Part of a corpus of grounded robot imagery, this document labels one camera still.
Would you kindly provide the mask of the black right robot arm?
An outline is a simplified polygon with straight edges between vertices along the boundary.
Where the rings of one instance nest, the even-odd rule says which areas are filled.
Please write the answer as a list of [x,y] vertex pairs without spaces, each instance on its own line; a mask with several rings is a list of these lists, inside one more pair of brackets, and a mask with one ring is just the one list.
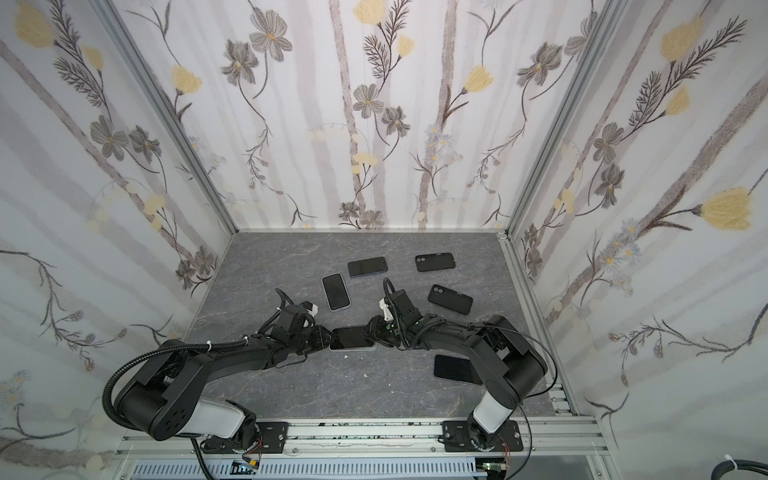
[[369,337],[401,351],[445,350],[465,357],[485,389],[467,419],[468,442],[476,450],[491,450],[510,415],[548,373],[535,339],[500,315],[462,324],[423,314],[389,279],[383,280],[383,292],[382,314],[370,320]]

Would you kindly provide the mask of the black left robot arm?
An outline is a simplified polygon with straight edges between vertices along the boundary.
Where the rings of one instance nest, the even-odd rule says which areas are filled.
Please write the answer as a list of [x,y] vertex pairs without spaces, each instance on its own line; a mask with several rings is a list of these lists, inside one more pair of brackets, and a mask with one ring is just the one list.
[[213,428],[193,420],[203,412],[208,383],[286,366],[294,356],[304,361],[332,343],[332,332],[315,319],[314,304],[296,304],[281,289],[276,292],[280,306],[254,333],[221,343],[167,340],[119,367],[103,389],[104,413],[156,441],[212,435]]

